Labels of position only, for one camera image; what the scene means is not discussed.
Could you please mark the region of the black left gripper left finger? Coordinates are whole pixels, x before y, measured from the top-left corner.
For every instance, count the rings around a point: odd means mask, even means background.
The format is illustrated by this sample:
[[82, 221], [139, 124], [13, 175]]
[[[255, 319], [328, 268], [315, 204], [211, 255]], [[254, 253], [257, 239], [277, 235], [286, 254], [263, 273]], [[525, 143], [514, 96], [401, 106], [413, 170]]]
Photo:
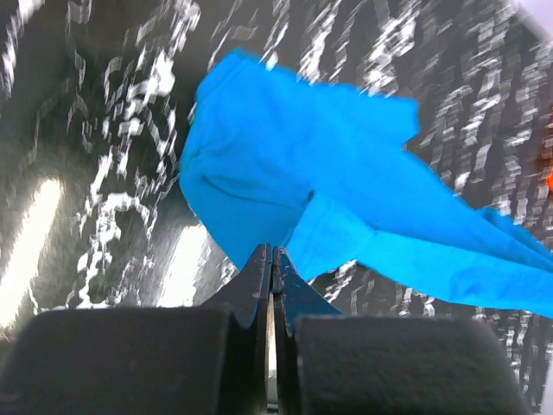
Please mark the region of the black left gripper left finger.
[[270, 247], [196, 307], [49, 311], [1, 372], [4, 414], [259, 414]]

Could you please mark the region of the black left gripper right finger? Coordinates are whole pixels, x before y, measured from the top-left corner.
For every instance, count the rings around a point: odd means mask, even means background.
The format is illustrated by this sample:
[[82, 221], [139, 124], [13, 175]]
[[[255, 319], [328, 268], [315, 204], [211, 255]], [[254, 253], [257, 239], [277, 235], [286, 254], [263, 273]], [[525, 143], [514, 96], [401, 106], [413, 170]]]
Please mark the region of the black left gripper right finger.
[[495, 334], [474, 320], [345, 316], [273, 253], [282, 414], [526, 414]]

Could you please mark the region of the blue t shirt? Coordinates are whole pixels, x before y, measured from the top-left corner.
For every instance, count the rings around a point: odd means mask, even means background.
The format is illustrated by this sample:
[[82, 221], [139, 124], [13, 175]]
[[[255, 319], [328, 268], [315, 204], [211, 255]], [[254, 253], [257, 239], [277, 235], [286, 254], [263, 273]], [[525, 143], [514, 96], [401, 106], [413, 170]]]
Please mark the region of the blue t shirt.
[[316, 278], [354, 260], [449, 303], [552, 314], [552, 256], [521, 226], [474, 209], [405, 149], [412, 99], [309, 84], [236, 49], [203, 79], [180, 186], [243, 268], [285, 249]]

